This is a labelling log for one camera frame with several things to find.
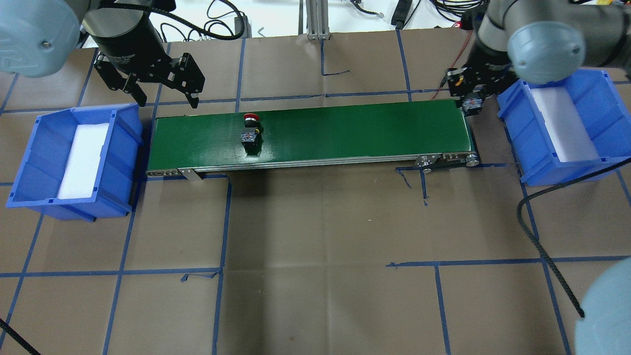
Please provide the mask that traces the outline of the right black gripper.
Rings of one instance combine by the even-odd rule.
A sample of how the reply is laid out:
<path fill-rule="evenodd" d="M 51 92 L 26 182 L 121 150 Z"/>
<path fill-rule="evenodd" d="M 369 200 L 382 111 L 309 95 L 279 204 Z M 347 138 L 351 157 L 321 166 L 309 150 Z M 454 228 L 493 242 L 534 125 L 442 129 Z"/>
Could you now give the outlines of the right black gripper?
<path fill-rule="evenodd" d="M 481 92 L 485 99 L 502 94 L 513 85 L 511 60 L 506 52 L 473 47 L 465 67 L 446 69 L 446 83 L 451 97 L 459 101 L 471 92 Z"/>

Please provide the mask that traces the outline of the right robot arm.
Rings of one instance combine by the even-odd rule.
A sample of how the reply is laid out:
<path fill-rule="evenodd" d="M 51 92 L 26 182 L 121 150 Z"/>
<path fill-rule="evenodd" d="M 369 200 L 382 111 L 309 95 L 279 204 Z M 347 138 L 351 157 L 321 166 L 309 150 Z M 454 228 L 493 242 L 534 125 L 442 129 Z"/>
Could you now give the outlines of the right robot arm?
<path fill-rule="evenodd" d="M 475 42 L 461 68 L 446 70 L 460 100 L 502 94 L 519 79 L 561 81 L 579 68 L 630 72 L 630 6 L 569 0 L 490 0 L 472 22 Z"/>

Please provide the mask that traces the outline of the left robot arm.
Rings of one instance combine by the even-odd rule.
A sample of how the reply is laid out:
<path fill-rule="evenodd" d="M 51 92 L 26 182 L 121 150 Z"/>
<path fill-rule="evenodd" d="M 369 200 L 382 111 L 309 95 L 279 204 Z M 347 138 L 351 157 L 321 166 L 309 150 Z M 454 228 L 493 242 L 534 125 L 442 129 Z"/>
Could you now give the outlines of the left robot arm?
<path fill-rule="evenodd" d="M 198 107 L 205 77 L 189 53 L 171 58 L 150 21 L 171 14 L 173 0 L 3 0 L 0 3 L 2 72 L 39 78 L 58 72 L 82 34 L 99 52 L 93 67 L 112 91 L 144 106 L 141 83 L 160 83 Z"/>

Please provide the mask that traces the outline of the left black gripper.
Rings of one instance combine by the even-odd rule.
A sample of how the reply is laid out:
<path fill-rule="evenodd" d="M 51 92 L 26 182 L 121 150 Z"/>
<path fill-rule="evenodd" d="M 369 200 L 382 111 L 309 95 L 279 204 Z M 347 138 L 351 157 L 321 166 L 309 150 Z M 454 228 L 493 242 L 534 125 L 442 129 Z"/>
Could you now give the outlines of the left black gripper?
<path fill-rule="evenodd" d="M 190 53 L 170 58 L 163 42 L 150 22 L 138 23 L 132 30 L 115 37 L 94 37 L 102 54 L 97 54 L 93 67 L 112 90 L 131 95 L 140 107 L 147 96 L 140 88 L 142 82 L 155 81 L 185 95 L 189 105 L 196 109 L 199 94 L 204 89 L 205 76 Z M 128 74 L 124 78 L 121 72 Z"/>

